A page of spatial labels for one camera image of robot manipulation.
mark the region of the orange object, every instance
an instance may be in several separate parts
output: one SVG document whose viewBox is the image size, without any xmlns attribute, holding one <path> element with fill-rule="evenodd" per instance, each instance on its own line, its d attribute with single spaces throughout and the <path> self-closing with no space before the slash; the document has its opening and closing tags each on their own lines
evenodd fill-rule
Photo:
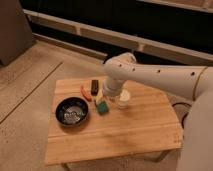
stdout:
<svg viewBox="0 0 213 171">
<path fill-rule="evenodd" d="M 85 91 L 84 90 L 84 86 L 81 86 L 81 94 L 84 96 L 84 98 L 87 100 L 87 101 L 92 101 L 92 96 L 90 95 L 89 92 Z"/>
</svg>

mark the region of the concrete floor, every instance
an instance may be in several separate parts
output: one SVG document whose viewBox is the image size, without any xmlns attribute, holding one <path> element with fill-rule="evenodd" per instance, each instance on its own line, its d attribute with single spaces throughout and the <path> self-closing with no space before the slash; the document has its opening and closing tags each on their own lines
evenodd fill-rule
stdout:
<svg viewBox="0 0 213 171">
<path fill-rule="evenodd" d="M 0 68 L 0 171 L 62 171 L 45 166 L 49 116 L 57 79 L 104 75 L 102 61 L 44 42 Z M 172 102 L 183 101 L 169 95 Z M 186 109 L 176 109 L 178 116 Z M 175 171 L 179 151 L 162 162 L 128 156 L 70 164 L 75 171 Z"/>
</svg>

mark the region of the round bowl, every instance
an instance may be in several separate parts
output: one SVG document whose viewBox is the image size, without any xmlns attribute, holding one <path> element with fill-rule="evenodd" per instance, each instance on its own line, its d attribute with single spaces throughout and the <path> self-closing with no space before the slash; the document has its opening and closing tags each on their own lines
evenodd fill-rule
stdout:
<svg viewBox="0 0 213 171">
<path fill-rule="evenodd" d="M 70 97 L 63 100 L 56 108 L 56 119 L 64 126 L 72 126 L 82 123 L 87 117 L 88 105 L 78 97 Z"/>
</svg>

